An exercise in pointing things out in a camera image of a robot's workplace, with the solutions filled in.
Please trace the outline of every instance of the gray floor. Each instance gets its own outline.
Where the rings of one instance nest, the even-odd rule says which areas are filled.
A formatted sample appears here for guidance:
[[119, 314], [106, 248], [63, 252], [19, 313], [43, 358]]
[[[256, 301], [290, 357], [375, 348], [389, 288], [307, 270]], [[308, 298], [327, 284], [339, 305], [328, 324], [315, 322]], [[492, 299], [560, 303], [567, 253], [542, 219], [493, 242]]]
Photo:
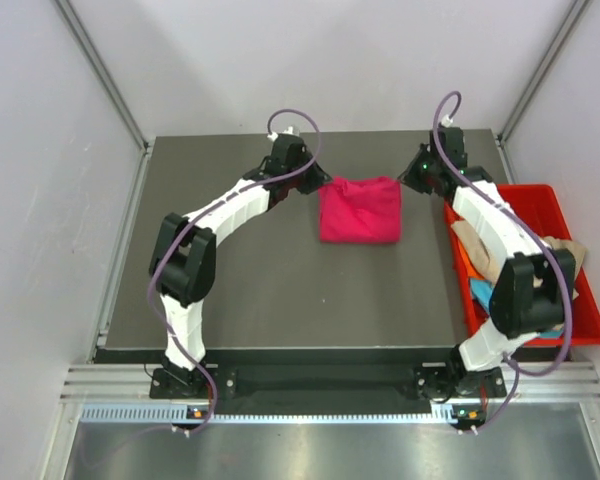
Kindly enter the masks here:
[[[313, 144], [307, 135], [309, 145]], [[332, 176], [400, 174], [427, 132], [327, 133], [320, 165]], [[270, 151], [263, 135], [158, 138], [149, 164], [107, 339], [108, 348], [162, 348], [146, 302], [163, 217], [208, 204]], [[506, 182], [493, 135], [466, 132], [471, 165]], [[218, 251], [205, 301], [210, 347], [434, 346], [466, 337], [442, 201], [402, 190], [403, 238], [391, 246], [325, 245], [318, 196], [293, 193]]]
[[512, 405], [477, 437], [382, 424], [212, 425], [189, 440], [164, 426], [135, 436], [145, 427], [80, 425], [82, 456], [73, 449], [65, 478], [600, 479], [578, 404]]

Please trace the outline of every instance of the table surface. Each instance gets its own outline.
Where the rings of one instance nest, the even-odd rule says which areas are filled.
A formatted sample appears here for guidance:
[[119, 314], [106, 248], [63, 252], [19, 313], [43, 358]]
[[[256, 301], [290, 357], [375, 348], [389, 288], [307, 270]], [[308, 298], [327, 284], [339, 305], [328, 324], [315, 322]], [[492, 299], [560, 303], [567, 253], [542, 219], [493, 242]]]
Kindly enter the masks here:
[[[506, 183], [493, 134], [469, 130], [470, 165]], [[314, 145], [312, 135], [305, 136]], [[319, 163], [332, 176], [396, 177], [428, 133], [323, 134]], [[259, 164], [264, 135], [160, 137], [138, 207], [107, 348], [164, 348], [146, 301], [148, 265], [165, 215], [207, 205]], [[205, 300], [210, 347], [439, 346], [466, 338], [442, 200], [402, 189], [395, 245], [330, 245], [318, 239], [318, 195], [293, 192], [218, 249]]]

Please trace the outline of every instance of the pink cloth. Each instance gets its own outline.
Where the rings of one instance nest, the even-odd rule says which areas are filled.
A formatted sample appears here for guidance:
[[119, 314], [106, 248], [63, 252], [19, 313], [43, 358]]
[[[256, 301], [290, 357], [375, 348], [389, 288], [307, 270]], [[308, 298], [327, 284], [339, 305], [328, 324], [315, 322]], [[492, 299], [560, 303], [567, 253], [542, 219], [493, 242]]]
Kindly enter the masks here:
[[400, 240], [400, 184], [389, 177], [336, 177], [320, 189], [320, 240], [395, 243]]

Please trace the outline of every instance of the red plastic bin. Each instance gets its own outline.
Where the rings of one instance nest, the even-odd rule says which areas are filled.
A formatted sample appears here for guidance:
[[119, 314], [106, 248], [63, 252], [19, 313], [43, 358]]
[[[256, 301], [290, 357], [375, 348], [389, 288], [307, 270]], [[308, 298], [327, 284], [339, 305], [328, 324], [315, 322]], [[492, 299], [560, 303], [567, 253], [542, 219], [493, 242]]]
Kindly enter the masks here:
[[[571, 239], [564, 221], [560, 205], [553, 189], [548, 185], [498, 185], [502, 198], [511, 204], [516, 214], [541, 237], [552, 236]], [[465, 322], [469, 334], [473, 335], [487, 319], [480, 304], [471, 298], [469, 276], [460, 257], [458, 238], [451, 230], [451, 224], [460, 217], [445, 203], [444, 218], [449, 230], [451, 249], [453, 250], [454, 269], [458, 275], [462, 302], [464, 303]], [[600, 345], [600, 312], [589, 288], [584, 269], [576, 278], [575, 289], [578, 298], [573, 301], [573, 337], [572, 345]], [[547, 347], [562, 345], [560, 338], [536, 338], [527, 345]]]

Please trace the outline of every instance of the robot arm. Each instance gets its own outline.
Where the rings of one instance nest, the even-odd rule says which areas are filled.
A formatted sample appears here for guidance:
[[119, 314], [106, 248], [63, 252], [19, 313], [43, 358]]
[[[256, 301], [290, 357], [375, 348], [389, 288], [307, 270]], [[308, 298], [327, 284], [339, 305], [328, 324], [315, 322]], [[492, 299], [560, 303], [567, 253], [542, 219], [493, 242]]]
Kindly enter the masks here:
[[[215, 280], [217, 246], [248, 220], [284, 200], [290, 190], [295, 188], [309, 194], [331, 181], [314, 163], [300, 175], [265, 183], [303, 167], [312, 158], [293, 128], [279, 135], [273, 133], [269, 138], [273, 141], [271, 155], [266, 156], [259, 167], [247, 172], [233, 188], [208, 206], [185, 216], [167, 215], [158, 234], [149, 268], [151, 275], [178, 234], [189, 222], [195, 222], [180, 249], [169, 258], [156, 288], [175, 336], [196, 361], [205, 355], [202, 306]], [[186, 247], [189, 247], [188, 252], [184, 251]], [[166, 358], [183, 373], [194, 369], [176, 347], [172, 335], [167, 339]]]
[[[467, 167], [464, 134], [461, 129], [440, 127], [441, 143], [455, 167], [495, 205], [487, 203], [455, 176], [431, 142], [423, 144], [399, 180], [420, 193], [435, 192], [476, 230], [494, 255], [501, 273], [490, 301], [491, 317], [469, 339], [454, 347], [447, 361], [447, 373], [458, 393], [475, 390], [488, 374], [519, 347], [564, 322], [564, 311], [555, 274], [536, 243], [504, 209], [512, 211], [499, 195], [496, 185], [482, 167]], [[573, 291], [575, 260], [567, 250], [552, 251]], [[534, 286], [534, 278], [542, 281]]]

